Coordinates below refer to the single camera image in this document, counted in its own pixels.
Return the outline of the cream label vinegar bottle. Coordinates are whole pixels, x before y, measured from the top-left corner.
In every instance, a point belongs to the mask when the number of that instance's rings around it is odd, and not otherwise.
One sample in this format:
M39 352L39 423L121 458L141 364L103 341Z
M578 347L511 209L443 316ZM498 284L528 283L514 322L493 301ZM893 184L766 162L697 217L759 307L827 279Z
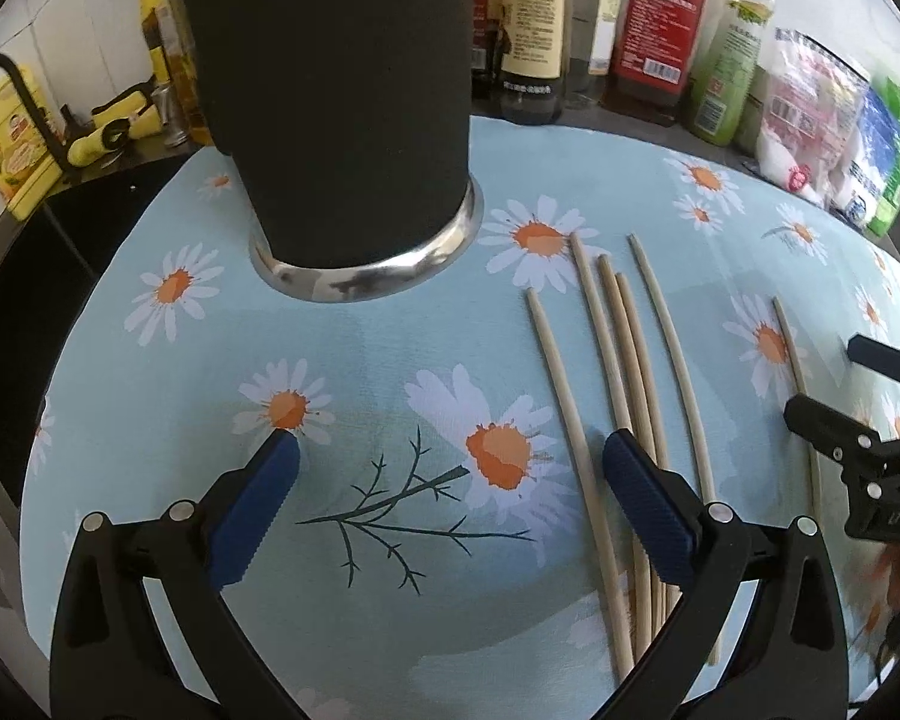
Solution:
M559 117L571 0L502 0L497 49L500 115L521 125Z

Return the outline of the yellow green oil bottle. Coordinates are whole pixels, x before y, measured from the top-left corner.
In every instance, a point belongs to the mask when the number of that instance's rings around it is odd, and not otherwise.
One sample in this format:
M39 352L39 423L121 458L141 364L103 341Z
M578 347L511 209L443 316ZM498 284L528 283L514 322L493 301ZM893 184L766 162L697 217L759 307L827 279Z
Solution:
M194 143L212 143L209 125L199 104L194 68L193 37L183 0L139 0L141 29L154 69L155 84L172 90L183 130Z

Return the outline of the green label bottle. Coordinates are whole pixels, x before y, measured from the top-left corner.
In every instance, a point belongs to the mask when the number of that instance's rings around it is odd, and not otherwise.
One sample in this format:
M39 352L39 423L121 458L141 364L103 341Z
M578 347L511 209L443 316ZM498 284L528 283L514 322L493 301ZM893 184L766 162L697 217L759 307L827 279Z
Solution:
M740 123L775 0L722 0L702 64L692 82L685 127L727 146Z

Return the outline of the black kitchen sink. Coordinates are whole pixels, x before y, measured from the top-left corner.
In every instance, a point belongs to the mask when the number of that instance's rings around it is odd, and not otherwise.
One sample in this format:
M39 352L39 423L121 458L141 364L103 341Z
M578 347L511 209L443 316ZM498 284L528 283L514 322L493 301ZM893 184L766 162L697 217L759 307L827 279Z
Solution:
M28 220L0 221L0 484L13 504L46 388L98 278L194 153L131 154L55 188Z

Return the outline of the yellow detergent bottle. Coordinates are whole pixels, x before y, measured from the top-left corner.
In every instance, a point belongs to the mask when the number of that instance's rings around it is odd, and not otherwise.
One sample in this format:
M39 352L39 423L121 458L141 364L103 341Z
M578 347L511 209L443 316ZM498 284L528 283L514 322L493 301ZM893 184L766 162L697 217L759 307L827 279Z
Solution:
M0 80L0 193L17 221L29 218L63 169L7 73Z

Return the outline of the red label oil bottle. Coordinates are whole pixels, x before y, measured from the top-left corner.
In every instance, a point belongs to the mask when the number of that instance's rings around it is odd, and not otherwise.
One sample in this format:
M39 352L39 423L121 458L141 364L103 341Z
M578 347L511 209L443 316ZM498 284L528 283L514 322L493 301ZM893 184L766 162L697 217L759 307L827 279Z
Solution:
M676 121L707 0L622 0L605 106L658 125Z

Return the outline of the red label dark bottle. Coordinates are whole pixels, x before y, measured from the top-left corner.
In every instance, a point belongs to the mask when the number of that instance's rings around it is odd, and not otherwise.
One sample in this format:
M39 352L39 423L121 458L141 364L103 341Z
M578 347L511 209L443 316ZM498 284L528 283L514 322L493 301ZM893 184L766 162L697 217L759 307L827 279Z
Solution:
M491 18L491 0L471 0L471 2L473 2L471 96L475 99L486 99L491 91L491 59L496 32Z

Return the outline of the clear yellow cap bottle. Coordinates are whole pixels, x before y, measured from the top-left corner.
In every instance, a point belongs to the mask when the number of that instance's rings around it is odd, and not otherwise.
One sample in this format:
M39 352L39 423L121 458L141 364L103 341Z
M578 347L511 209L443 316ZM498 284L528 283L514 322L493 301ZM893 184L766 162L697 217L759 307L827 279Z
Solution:
M569 109L600 101L608 81L622 0L572 0L571 54L566 82Z

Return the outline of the pink white sugar bag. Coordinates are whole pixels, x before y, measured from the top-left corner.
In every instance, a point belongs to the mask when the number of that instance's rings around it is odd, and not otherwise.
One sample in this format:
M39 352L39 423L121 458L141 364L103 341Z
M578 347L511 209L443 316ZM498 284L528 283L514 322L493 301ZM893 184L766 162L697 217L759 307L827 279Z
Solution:
M754 148L759 174L824 206L869 86L865 71L813 37L777 28Z

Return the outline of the daisy pattern blue tablecloth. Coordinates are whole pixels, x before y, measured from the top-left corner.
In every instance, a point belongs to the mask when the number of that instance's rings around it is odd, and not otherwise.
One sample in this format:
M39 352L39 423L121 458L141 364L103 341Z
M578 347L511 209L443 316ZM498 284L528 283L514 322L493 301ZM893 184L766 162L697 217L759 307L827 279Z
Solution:
M52 642L79 522L199 497L284 429L301 477L227 605L318 718L585 718L614 686L600 574L528 307L546 310L592 447L611 406L571 255L608 255L639 310L668 458L694 473L667 347L628 236L662 286L706 429L717 499L751 522L809 511L781 298L813 397L900 385L852 366L900 346L900 265L836 218L697 156L564 127L478 119L475 243L440 275L356 304L256 275L232 161L203 149L155 197L69 335L23 486L25 624ZM820 465L820 522L865 688L883 610L873 548Z

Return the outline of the black chopstick holder cup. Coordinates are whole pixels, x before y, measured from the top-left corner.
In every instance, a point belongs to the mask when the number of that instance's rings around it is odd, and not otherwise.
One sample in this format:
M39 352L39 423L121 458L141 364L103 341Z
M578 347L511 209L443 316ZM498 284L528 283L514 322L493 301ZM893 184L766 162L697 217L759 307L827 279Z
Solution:
M250 257L313 302L383 298L473 242L473 0L182 0Z

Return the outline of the blue white salt bag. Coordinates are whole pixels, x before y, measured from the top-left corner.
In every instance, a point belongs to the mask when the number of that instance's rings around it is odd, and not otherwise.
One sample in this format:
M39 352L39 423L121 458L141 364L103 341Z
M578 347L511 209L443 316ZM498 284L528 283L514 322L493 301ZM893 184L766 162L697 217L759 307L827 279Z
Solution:
M844 154L831 174L831 210L855 229L867 227L875 218L898 162L899 144L900 121L881 96L868 88Z

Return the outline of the yellow cleaning brush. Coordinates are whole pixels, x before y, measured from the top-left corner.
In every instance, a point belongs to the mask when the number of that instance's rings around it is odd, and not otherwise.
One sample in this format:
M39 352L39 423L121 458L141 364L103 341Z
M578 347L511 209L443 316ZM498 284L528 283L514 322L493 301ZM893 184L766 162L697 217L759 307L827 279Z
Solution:
M90 166L109 154L123 151L131 142L159 135L164 128L155 102L155 80L137 83L109 103L91 112L92 128L69 138L68 161L77 169Z

